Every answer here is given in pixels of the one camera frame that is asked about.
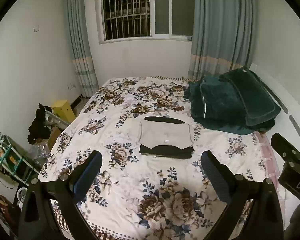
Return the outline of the beige long sleeve shirt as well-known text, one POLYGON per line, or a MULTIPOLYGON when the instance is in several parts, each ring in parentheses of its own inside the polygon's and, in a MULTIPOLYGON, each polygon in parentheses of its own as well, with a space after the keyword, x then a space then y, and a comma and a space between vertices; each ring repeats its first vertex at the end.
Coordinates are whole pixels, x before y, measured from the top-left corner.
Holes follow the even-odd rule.
POLYGON ((192 128, 189 124, 173 124, 162 121, 140 121, 139 143, 148 148, 175 146, 181 150, 192 147, 192 128))

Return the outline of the black clothes on rack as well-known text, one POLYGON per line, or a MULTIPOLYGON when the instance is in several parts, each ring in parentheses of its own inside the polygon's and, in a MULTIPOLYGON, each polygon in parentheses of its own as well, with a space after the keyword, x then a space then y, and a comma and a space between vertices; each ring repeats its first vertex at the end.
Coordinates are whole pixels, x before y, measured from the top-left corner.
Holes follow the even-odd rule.
POLYGON ((39 139, 49 139, 51 134, 51 128, 45 125, 45 115, 46 111, 52 113, 52 108, 49 106, 43 106, 41 103, 38 107, 39 108, 36 110, 36 117, 29 127, 29 135, 27 136, 27 140, 30 145, 35 144, 39 139))

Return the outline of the folded black clothes stack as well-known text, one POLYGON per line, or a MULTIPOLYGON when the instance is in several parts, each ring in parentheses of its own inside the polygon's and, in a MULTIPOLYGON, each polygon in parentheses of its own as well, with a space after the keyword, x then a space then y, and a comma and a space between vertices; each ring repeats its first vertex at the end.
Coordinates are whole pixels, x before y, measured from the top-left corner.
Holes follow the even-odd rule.
POLYGON ((176 146, 158 145, 154 148, 148 148, 140 145, 139 152, 143 155, 152 155, 156 157, 174 158, 174 159, 190 159, 194 152, 193 147, 180 149, 176 146))

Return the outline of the white bed headboard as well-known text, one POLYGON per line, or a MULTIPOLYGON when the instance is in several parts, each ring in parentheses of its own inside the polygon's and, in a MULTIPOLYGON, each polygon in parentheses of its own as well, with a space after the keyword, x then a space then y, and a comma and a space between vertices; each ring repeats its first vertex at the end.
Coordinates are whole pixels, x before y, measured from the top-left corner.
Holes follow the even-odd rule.
MULTIPOLYGON (((270 95, 281 108, 281 112, 275 119, 275 126, 266 133, 269 142, 272 135, 275 133, 280 133, 300 152, 299 103, 289 94, 289 92, 279 83, 279 81, 273 78, 265 69, 259 67, 255 63, 252 63, 250 70, 253 71, 269 88, 268 90, 270 90, 270 95)), ((273 150, 273 154, 275 156, 279 172, 281 173, 284 166, 284 160, 275 150, 273 150)), ((282 214, 284 214, 283 222, 284 229, 286 229, 286 227, 289 225, 289 220, 294 210, 300 204, 300 200, 287 189, 283 188, 280 184, 279 187, 280 194, 283 197, 285 204, 282 214)))

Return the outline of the green shelf rack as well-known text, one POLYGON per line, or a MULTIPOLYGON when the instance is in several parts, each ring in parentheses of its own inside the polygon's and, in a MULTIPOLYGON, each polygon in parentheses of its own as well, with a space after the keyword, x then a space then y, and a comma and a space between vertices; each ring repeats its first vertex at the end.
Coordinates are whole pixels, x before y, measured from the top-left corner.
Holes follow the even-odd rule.
POLYGON ((29 186, 39 171, 11 143, 9 137, 0 133, 0 172, 8 173, 23 185, 29 186))

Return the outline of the dark green pillow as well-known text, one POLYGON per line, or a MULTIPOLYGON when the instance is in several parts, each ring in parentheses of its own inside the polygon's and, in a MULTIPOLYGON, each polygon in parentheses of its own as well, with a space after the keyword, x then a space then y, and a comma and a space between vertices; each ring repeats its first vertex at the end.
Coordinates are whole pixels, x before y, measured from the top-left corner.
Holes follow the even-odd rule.
POLYGON ((245 124, 256 131, 266 132, 275 125, 281 108, 265 89, 260 78, 242 67, 222 74, 219 79, 230 83, 245 112, 245 124))

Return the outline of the yellow box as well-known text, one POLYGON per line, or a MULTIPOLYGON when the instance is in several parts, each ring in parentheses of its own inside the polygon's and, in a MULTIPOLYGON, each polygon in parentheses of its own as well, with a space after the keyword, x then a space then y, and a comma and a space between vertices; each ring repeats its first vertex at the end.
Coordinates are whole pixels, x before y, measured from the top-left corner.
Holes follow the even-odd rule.
POLYGON ((55 115, 68 123, 72 123, 76 118, 68 100, 55 101, 51 108, 55 115))

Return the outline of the floral bed quilt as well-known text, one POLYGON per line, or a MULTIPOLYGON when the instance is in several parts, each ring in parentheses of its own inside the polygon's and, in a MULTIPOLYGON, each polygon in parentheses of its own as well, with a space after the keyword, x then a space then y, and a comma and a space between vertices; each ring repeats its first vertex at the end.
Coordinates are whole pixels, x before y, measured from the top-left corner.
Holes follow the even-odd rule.
POLYGON ((247 180, 267 178, 255 133, 204 128, 191 118, 186 87, 185 81, 171 79, 110 79, 57 139, 41 181, 70 174, 94 150, 102 154, 100 173, 78 204, 100 239, 203 239, 225 207, 202 169, 205 150, 247 180), (141 154, 140 121, 147 116, 189 124, 192 157, 141 154))

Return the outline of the dark green folded blanket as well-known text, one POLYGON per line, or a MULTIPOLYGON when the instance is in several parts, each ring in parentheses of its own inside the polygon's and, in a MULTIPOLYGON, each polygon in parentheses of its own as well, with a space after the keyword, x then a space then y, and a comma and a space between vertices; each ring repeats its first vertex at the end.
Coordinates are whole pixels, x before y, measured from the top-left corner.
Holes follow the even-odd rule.
POLYGON ((245 124, 243 105, 228 82, 210 76, 189 82, 184 97, 191 103, 191 117, 207 129, 238 135, 256 131, 245 124))

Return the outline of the right grey green curtain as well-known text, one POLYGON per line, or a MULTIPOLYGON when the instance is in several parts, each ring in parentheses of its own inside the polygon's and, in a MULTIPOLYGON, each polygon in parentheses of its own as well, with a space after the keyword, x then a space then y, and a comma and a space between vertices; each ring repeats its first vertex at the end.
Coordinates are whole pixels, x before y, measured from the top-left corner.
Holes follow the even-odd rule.
POLYGON ((219 76, 251 66, 256 0, 194 0, 188 77, 219 76))

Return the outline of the grey green curtain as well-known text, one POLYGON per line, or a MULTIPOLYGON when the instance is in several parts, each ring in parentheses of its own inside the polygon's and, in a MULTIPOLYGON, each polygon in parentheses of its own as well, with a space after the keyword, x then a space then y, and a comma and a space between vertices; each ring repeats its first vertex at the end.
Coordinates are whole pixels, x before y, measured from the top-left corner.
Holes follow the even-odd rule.
POLYGON ((75 73, 82 95, 90 98, 98 90, 98 81, 88 40, 84 0, 64 0, 64 16, 75 73))
POLYGON ((256 0, 194 0, 188 77, 219 76, 251 66, 256 0))

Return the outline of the left grey green curtain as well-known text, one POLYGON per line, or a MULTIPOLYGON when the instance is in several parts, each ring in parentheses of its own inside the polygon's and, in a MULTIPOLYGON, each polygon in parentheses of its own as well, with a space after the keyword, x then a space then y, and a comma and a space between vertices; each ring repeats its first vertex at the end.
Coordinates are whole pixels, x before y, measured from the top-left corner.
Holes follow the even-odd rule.
POLYGON ((90 98, 98 90, 98 81, 88 40, 84 0, 64 0, 64 16, 75 73, 82 95, 90 98))

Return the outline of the barred window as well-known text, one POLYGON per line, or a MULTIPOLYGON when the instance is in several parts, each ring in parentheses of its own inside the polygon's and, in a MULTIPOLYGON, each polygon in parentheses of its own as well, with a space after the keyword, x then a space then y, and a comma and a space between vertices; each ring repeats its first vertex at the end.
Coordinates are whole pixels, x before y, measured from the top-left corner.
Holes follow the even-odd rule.
POLYGON ((95 0, 95 3, 101 43, 192 39, 194 0, 95 0))

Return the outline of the white wall socket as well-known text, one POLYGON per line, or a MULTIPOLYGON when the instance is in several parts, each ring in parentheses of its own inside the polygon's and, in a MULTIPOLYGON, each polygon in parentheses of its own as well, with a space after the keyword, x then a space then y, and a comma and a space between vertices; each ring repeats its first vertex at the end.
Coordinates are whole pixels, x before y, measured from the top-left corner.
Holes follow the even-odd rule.
POLYGON ((72 89, 76 88, 76 84, 71 82, 71 83, 67 84, 67 87, 68 87, 68 90, 72 90, 72 89))

